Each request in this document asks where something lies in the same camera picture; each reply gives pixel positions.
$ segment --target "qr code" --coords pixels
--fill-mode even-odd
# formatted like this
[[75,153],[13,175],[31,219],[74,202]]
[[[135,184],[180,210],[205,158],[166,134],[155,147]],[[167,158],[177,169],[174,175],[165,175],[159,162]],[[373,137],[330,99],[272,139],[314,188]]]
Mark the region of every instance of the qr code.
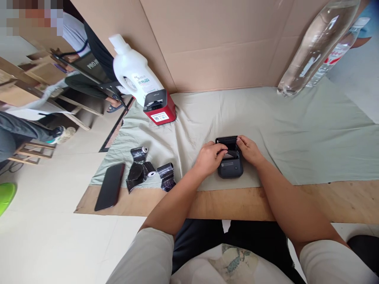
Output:
[[154,119],[156,122],[169,119],[167,114],[165,112],[160,112],[158,114],[151,115],[151,118]]

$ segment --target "gray pants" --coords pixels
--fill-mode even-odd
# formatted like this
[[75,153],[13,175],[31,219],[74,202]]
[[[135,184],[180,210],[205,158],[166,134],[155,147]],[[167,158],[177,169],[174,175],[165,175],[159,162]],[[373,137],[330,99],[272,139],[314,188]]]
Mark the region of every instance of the gray pants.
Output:
[[54,139],[54,133],[6,112],[0,112],[0,162],[12,157],[16,149],[31,138],[47,142]]

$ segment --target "black pants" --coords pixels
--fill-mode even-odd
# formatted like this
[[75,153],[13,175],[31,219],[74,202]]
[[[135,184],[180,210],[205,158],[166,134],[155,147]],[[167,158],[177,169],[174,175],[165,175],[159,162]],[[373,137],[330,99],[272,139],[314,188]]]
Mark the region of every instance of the black pants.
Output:
[[376,275],[379,275],[378,237],[357,235],[349,239],[347,244]]
[[85,93],[91,97],[96,97],[103,100],[108,97],[106,93],[99,90],[97,83],[82,74],[67,77],[64,81],[74,90]]
[[175,239],[173,273],[221,243],[252,251],[275,264],[294,283],[305,283],[294,268],[287,238],[276,222],[233,220],[224,234],[221,220],[186,219]]

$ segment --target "black cable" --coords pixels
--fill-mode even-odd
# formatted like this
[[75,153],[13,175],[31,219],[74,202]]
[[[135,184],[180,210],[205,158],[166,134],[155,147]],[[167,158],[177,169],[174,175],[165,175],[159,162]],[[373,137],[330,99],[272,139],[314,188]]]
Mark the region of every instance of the black cable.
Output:
[[62,58],[62,57],[64,57],[64,56],[66,56],[66,55],[74,55],[74,54],[81,53],[81,52],[87,47],[87,45],[88,45],[88,40],[86,40],[86,42],[84,43],[84,46],[82,47],[81,50],[79,50],[79,51],[74,51],[74,52],[66,52],[66,53],[62,53],[62,54],[57,55],[57,56],[58,56],[59,58]]
[[[19,167],[17,170],[12,170],[14,167],[16,167],[17,165],[21,164],[21,167]],[[6,169],[5,171],[3,171],[2,173],[0,173],[0,176],[2,176],[3,174],[5,174],[6,172],[10,172],[10,173],[15,173],[15,172],[18,172],[22,167],[24,166],[24,163],[20,163],[20,162],[16,162],[16,161],[13,161],[11,163],[11,165],[9,166],[8,169]]]

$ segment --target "hand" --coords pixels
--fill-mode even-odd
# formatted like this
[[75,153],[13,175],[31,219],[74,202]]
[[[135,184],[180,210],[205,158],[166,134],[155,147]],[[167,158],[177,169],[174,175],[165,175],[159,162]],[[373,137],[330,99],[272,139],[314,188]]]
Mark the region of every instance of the hand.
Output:
[[206,178],[212,174],[220,165],[222,158],[228,152],[228,147],[224,144],[209,141],[204,144],[197,156],[196,163],[193,169],[198,175]]
[[70,65],[67,65],[66,66],[66,71],[67,72],[73,72],[73,71],[75,71],[75,69],[73,69],[73,67],[71,67]]
[[246,136],[239,135],[237,137],[237,145],[241,149],[242,155],[245,159],[253,166],[256,167],[259,163],[266,160],[255,142]]

